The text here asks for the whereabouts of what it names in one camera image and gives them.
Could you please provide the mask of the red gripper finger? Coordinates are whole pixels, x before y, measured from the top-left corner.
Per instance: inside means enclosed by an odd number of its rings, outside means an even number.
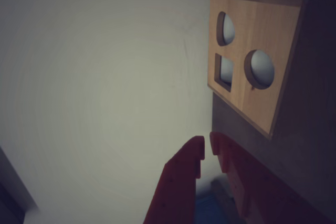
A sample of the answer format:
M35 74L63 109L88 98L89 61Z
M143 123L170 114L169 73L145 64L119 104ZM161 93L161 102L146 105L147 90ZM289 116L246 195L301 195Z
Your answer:
M205 140L195 136L164 165L144 223L193 223Z
M220 132L209 136L247 223L332 223L234 140Z

